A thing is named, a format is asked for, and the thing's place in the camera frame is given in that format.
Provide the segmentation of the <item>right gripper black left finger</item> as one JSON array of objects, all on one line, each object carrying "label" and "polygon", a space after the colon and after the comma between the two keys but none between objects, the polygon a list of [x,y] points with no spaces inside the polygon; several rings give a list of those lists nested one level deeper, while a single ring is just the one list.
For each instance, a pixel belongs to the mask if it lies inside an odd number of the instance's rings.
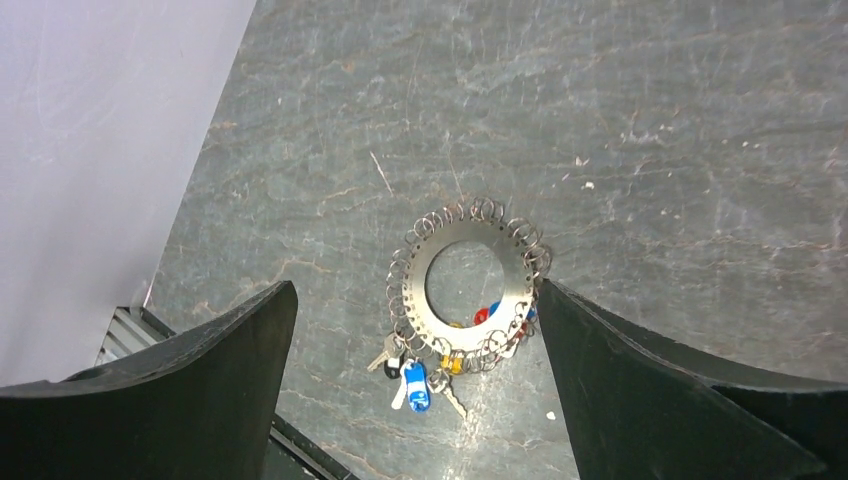
[{"label": "right gripper black left finger", "polygon": [[226,314],[60,382],[1,391],[5,479],[258,479],[298,296]]}]

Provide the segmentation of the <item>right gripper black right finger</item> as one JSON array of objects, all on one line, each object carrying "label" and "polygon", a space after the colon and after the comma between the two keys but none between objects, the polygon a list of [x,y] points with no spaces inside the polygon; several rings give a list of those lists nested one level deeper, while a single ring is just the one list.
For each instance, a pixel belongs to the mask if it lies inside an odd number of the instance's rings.
[{"label": "right gripper black right finger", "polygon": [[552,281],[539,325],[583,479],[843,479],[847,387],[692,348]]}]

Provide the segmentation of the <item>red key tag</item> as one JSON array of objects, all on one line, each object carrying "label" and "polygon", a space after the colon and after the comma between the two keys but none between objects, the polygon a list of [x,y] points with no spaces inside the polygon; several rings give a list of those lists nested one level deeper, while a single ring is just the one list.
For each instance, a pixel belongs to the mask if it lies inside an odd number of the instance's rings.
[{"label": "red key tag", "polygon": [[475,313],[475,315],[473,317],[473,325],[477,326],[477,325],[481,325],[482,323],[486,322],[489,318],[489,315],[490,315],[490,309],[489,308],[487,308],[487,307],[481,308],[480,310],[478,310]]}]

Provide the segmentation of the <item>steel disc with keyrings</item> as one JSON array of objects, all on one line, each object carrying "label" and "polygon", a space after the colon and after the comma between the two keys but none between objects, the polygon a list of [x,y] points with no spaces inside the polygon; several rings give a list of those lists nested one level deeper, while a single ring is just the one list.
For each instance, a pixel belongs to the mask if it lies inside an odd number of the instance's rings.
[{"label": "steel disc with keyrings", "polygon": [[[539,226],[490,197],[425,213],[391,257],[392,327],[409,353],[439,369],[443,355],[456,355],[463,373],[491,370],[533,335],[552,257]],[[496,301],[495,314],[474,326],[475,313]]]}]

